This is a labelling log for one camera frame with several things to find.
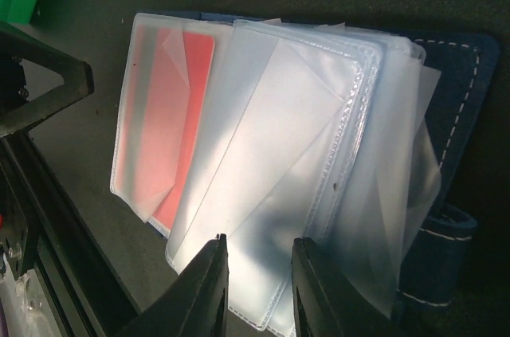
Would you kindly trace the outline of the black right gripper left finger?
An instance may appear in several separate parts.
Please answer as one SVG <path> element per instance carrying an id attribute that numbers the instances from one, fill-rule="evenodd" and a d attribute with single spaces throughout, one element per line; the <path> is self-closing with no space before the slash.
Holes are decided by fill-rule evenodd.
<path id="1" fill-rule="evenodd" d="M 176 281 L 120 336 L 224 336 L 229 267 L 226 235 L 209 240 Z"/>

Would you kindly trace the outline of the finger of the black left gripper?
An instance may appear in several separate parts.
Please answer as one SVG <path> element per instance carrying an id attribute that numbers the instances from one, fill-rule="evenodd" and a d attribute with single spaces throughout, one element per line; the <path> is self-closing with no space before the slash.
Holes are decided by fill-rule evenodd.
<path id="1" fill-rule="evenodd" d="M 29 131 L 94 92 L 91 66 L 1 23 L 1 137 Z"/>

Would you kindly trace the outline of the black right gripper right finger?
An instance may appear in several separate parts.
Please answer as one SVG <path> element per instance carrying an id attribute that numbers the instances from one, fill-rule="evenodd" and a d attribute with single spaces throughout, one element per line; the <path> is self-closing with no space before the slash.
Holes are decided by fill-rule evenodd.
<path id="1" fill-rule="evenodd" d="M 309 237 L 292 247 L 292 294 L 297 336 L 404 336 L 368 303 Z"/>

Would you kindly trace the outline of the red card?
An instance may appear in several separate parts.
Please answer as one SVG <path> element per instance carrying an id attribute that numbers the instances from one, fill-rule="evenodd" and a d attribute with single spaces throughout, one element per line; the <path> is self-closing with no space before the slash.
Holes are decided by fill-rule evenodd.
<path id="1" fill-rule="evenodd" d="M 214 38 L 135 27 L 124 74 L 111 191 L 168 232 L 194 151 Z"/>

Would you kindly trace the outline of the navy blue card holder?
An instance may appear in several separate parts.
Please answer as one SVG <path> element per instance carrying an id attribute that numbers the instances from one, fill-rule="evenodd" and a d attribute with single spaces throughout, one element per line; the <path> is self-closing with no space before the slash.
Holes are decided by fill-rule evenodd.
<path id="1" fill-rule="evenodd" d="M 385 317 L 442 311 L 477 221 L 445 199 L 500 55 L 481 33 L 139 13 L 214 38 L 166 259 L 226 235 L 229 309 L 296 335 L 291 248 L 310 237 Z"/>

